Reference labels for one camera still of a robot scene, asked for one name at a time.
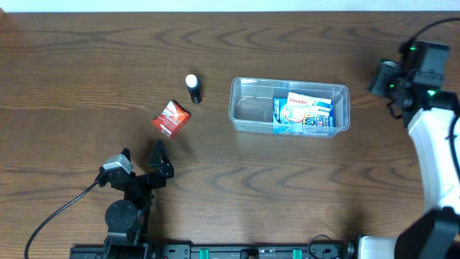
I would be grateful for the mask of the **clear plastic container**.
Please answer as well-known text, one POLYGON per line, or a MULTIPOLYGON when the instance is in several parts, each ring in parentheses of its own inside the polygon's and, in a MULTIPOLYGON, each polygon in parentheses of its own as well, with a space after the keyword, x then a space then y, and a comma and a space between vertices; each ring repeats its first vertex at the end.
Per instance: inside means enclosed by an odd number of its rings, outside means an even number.
POLYGON ((287 98, 290 92, 330 99, 333 102, 334 128, 307 132, 300 136, 334 137, 350 127, 350 96, 345 85, 286 81, 263 78, 235 78, 231 86, 229 119, 236 130, 243 132, 273 132, 273 99, 287 98))

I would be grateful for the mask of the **white Panadol box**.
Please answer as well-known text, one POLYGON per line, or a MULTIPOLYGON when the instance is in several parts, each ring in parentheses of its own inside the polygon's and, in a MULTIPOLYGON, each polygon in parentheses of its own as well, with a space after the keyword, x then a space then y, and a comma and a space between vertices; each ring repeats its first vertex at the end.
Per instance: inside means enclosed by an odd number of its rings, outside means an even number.
POLYGON ((330 99, 306 96, 290 92, 286 105, 282 108, 284 118, 293 124, 312 127, 329 127, 334 116, 330 99))

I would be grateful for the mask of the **blue Cool Fever box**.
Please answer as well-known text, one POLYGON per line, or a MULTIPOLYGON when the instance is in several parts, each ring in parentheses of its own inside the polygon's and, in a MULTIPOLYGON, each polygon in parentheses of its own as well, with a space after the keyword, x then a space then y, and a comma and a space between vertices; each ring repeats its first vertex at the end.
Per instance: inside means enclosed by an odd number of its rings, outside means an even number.
POLYGON ((272 120, 273 120, 273 132, 275 134, 294 134, 294 135, 303 135, 307 132, 315 132, 315 131, 327 131, 329 128, 334 128, 334 115, 330 118, 331 125, 329 127, 312 127, 312 126, 303 126, 301 124, 293 124, 287 121, 283 114, 282 108, 286 105, 287 98, 274 98, 273 99, 273 113, 272 113, 272 120))

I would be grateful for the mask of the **dark green ointment box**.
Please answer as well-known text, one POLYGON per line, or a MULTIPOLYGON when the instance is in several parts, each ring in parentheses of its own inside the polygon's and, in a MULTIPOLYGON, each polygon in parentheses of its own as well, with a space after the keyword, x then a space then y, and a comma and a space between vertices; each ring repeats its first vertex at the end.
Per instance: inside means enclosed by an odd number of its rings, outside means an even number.
POLYGON ((390 98, 390 83, 397 75, 398 64, 392 60, 381 59, 372 76, 368 91, 378 97, 390 98))

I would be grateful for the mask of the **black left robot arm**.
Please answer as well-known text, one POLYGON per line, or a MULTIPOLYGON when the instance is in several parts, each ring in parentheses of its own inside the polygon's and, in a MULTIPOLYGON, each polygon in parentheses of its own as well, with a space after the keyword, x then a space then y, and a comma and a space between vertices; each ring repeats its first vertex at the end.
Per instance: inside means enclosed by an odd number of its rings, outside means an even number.
POLYGON ((161 249, 148 237, 152 191, 166 186, 174 177, 174 168, 167 156, 163 141, 157 141, 149 159, 151 173, 136 175, 130 151, 125 148, 112 156, 99 168, 96 183, 109 184, 122 191, 124 198, 112 203, 105 213, 108 227, 103 244, 103 258, 161 258, 161 249))

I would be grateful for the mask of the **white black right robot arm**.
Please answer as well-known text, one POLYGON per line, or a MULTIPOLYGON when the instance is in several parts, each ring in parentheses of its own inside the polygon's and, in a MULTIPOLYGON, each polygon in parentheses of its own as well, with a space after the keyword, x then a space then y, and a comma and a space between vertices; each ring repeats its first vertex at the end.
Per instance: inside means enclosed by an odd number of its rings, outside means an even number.
POLYGON ((369 91, 389 99, 418 156, 424 213, 397 237, 359 238, 356 258, 458 258, 459 99, 442 90, 450 47, 411 37, 399 62, 383 60, 369 91))

